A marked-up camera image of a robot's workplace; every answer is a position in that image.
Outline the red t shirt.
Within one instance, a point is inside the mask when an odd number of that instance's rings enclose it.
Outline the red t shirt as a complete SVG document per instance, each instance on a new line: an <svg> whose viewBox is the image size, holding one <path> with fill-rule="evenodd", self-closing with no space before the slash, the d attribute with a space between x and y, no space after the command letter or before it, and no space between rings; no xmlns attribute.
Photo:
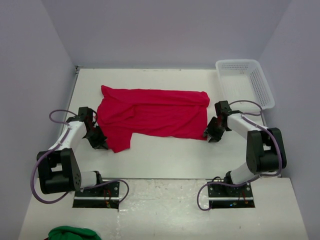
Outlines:
<svg viewBox="0 0 320 240"><path fill-rule="evenodd" d="M134 133L205 139L210 98L204 91L116 89L103 85L101 93L97 122L114 153L129 149Z"/></svg>

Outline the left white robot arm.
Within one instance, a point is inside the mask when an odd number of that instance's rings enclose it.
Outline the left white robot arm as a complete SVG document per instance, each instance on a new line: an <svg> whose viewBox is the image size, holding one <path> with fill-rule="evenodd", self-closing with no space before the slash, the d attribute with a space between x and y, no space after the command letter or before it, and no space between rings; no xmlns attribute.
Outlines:
<svg viewBox="0 0 320 240"><path fill-rule="evenodd" d="M81 172L75 151L82 139L95 150L108 149L107 137L98 126L98 114L87 106L80 107L63 124L66 128L55 144L36 157L40 189L47 195L86 189L97 197L104 190L101 174L97 170Z"/></svg>

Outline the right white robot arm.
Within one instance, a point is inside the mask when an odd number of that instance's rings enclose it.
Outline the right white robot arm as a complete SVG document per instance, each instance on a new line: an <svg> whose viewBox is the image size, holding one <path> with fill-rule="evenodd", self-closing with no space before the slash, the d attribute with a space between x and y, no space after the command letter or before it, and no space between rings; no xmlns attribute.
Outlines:
<svg viewBox="0 0 320 240"><path fill-rule="evenodd" d="M287 166L287 157L279 128L262 126L247 115L260 116L260 113L246 113L233 110L227 100L214 104L216 117L207 125L203 136L210 143L219 142L225 132L234 131L246 140L245 163L228 171L223 180L212 181L213 185L223 186L227 196L233 197L241 187L261 177L277 177Z"/></svg>

